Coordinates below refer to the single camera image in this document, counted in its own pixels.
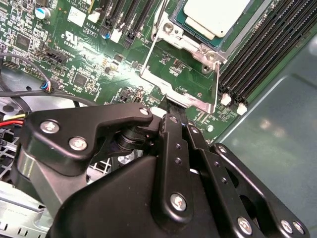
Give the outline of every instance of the screw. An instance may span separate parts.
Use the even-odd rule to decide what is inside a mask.
[[[176,118],[176,117],[170,116],[169,119],[170,119],[172,122],[177,123],[177,118]]]
[[[173,24],[171,24],[171,23],[165,23],[164,26],[163,26],[163,30],[164,30],[167,34],[171,33],[171,32],[173,31],[173,29],[174,29],[174,26],[173,26]]]
[[[192,131],[193,131],[194,133],[199,133],[199,131],[197,130],[197,128],[196,128],[196,127],[193,127],[193,126],[192,126]]]
[[[212,132],[213,131],[213,126],[212,125],[207,126],[207,131],[208,132]]]
[[[245,219],[244,217],[239,217],[238,218],[238,224],[240,229],[247,235],[251,235],[252,234],[252,227],[250,225],[250,223],[247,221],[247,219]]]
[[[170,197],[170,202],[172,206],[180,212],[185,211],[186,209],[186,202],[185,198],[177,193],[173,193],[172,196]]]
[[[219,150],[220,150],[222,153],[227,153],[226,149],[225,149],[222,145],[219,145]]]
[[[54,134],[59,131],[59,125],[53,121],[45,121],[40,125],[40,129],[48,134]]]
[[[299,223],[298,222],[293,222],[293,225],[295,226],[295,228],[299,231],[299,233],[300,234],[304,234],[305,232],[304,232],[304,230],[303,230],[303,228],[302,228],[302,226],[301,225],[299,225]]]
[[[290,225],[287,221],[282,220],[282,221],[281,221],[281,224],[282,224],[283,228],[284,228],[289,234],[292,234],[292,233],[293,233],[293,229],[292,229],[291,225]]]
[[[148,112],[148,110],[146,110],[145,108],[140,108],[140,112],[143,114],[143,115],[148,115],[148,114],[150,114],[149,112]]]
[[[80,137],[71,138],[68,144],[73,150],[77,150],[77,151],[82,151],[87,148],[87,142],[83,138],[80,138]]]

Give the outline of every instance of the microchip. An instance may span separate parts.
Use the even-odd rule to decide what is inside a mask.
[[[132,68],[137,68],[138,67],[138,63],[136,61],[133,61],[131,64]]]
[[[87,82],[87,78],[81,74],[76,74],[75,79],[74,79],[74,84],[80,86],[80,87],[84,87],[86,82]]]
[[[30,47],[31,39],[27,38],[26,36],[21,35],[20,33],[17,34],[15,45],[22,50],[27,51]]]
[[[116,60],[116,61],[118,61],[118,62],[120,63],[120,62],[122,62],[123,57],[120,56],[120,55],[115,55],[113,59]]]
[[[105,69],[105,73],[109,73],[109,72],[110,72],[110,68],[107,67],[107,68]]]
[[[178,67],[180,67],[181,64],[182,64],[181,61],[175,60],[175,62],[174,62],[174,67],[175,67],[175,68],[178,68]]]

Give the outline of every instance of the black cable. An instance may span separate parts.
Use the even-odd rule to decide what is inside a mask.
[[[12,92],[12,90],[6,85],[6,83],[4,82],[2,78],[2,74],[1,74],[2,64],[3,64],[3,58],[0,58],[0,88],[4,92]],[[30,106],[22,98],[12,97],[11,99],[23,110],[24,113],[32,112]]]
[[[28,97],[28,96],[51,96],[51,97],[58,97],[58,98],[66,98],[70,99],[87,106],[96,106],[98,104],[91,102],[84,98],[79,98],[76,96],[72,96],[63,92],[55,91],[54,93],[47,93],[45,91],[17,91],[17,92],[0,92],[0,98],[4,97]]]
[[[24,62],[30,64],[34,69],[36,69],[47,83],[49,83],[49,84],[51,83],[50,79],[43,73],[43,71],[41,71],[41,69],[36,64],[34,64],[32,61],[26,59],[25,57],[19,56],[16,54],[10,54],[10,53],[0,53],[0,57],[14,57],[14,58],[18,58],[20,60],[23,60]]]
[[[74,102],[74,105],[75,105],[76,108],[80,107],[79,102],[77,102],[77,101],[73,101],[73,102]]]

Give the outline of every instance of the hole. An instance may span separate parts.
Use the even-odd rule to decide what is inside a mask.
[[[174,123],[177,123],[177,122],[178,122],[178,120],[177,120],[176,117],[170,116],[169,119],[170,119],[172,122],[174,122]]]
[[[140,108],[140,112],[143,114],[143,115],[148,115],[148,114],[150,114],[149,112],[148,112],[148,110],[147,109],[145,109],[145,108]]]
[[[228,181],[227,181],[226,178],[222,178],[222,179],[221,179],[221,182],[223,182],[224,184],[227,184],[227,183],[228,183]]]
[[[179,164],[179,165],[180,165],[180,164],[182,163],[182,160],[181,160],[180,158],[178,158],[178,157],[177,157],[177,158],[175,159],[175,163],[177,163],[177,164]]]
[[[10,105],[5,105],[5,106],[3,106],[2,109],[3,109],[6,113],[11,113],[11,112],[14,111],[13,106],[10,106]]]
[[[230,171],[226,168],[228,174],[229,174],[229,177],[234,185],[235,188],[237,188],[239,186],[239,180],[238,178]]]

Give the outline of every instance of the white label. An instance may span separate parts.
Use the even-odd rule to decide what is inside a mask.
[[[67,20],[82,27],[84,25],[85,19],[86,19],[85,13],[83,13],[82,11],[78,10],[77,8],[75,8],[73,6],[71,7]]]

